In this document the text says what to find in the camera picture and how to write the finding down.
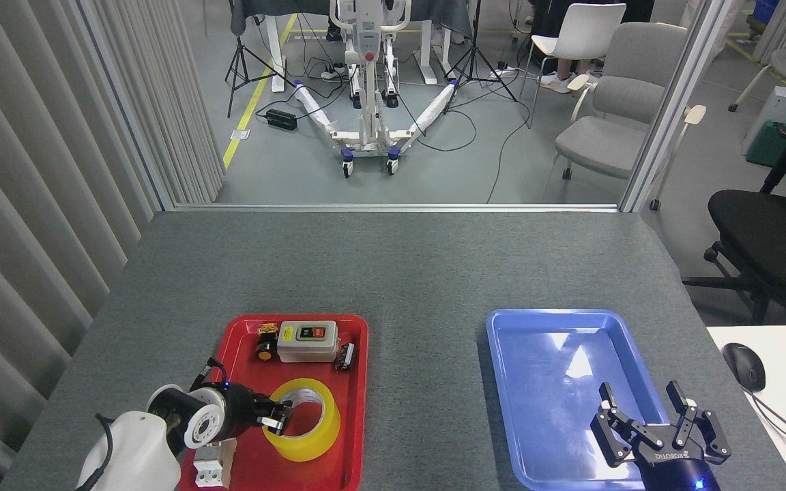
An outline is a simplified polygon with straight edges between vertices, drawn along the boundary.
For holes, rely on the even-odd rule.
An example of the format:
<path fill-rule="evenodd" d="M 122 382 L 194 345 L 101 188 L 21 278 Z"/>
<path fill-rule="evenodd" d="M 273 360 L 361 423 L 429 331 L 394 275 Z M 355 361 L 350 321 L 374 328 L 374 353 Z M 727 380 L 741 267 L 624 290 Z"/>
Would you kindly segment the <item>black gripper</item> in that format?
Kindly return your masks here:
<path fill-rule="evenodd" d="M 641 473 L 643 487 L 645 490 L 721 490 L 708 463 L 721 465 L 732 455 L 732 449 L 715 411 L 699 409 L 693 399 L 686 397 L 677 381 L 668 382 L 665 388 L 674 410 L 679 414 L 671 438 L 673 448 L 683 451 L 687 444 L 695 443 L 690 433 L 696 428 L 704 442 L 704 460 L 649 461 L 637 458 L 635 464 Z M 662 449 L 662 441 L 655 433 L 618 408 L 608 383 L 601 383 L 598 391 L 601 402 L 590 428 L 610 467 L 624 463 L 636 443 L 645 443 L 653 450 Z"/>
<path fill-rule="evenodd" d="M 259 427 L 258 417 L 261 425 L 272 434 L 282 436 L 286 432 L 287 418 L 293 413 L 293 401 L 290 399 L 254 398 L 254 391 L 240 383 L 219 383 L 214 389 L 224 401 L 224 419 L 215 441 L 237 438 L 249 428 Z"/>

